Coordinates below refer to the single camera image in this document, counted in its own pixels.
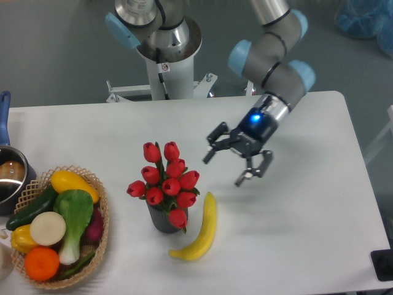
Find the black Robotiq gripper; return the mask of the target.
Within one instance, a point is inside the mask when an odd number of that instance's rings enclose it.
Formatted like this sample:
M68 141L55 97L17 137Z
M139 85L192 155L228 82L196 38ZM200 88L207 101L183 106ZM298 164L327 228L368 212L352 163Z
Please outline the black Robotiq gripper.
M203 162L209 163L218 151L232 149L246 159L246 169L236 179L236 187L240 187L243 181L253 177L262 178L273 161L273 151L262 148L277 128L278 123L272 115L262 108L251 108L232 131L226 122L221 122L207 136L209 151ZM262 161L259 166L254 167L252 158L259 153Z

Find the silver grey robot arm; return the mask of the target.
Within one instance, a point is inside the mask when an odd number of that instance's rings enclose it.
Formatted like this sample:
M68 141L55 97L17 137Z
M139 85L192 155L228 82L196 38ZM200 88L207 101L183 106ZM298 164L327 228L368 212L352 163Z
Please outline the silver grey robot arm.
M291 9L286 1L251 1L251 5L263 34L257 42L237 43L228 58L228 66L259 86L263 94L234 129L222 122L208 135L210 150L203 159L208 163L215 153L227 149L242 157L246 169L237 178L236 186L265 174L273 153L263 146L316 80L307 63L282 62L307 32L306 17Z

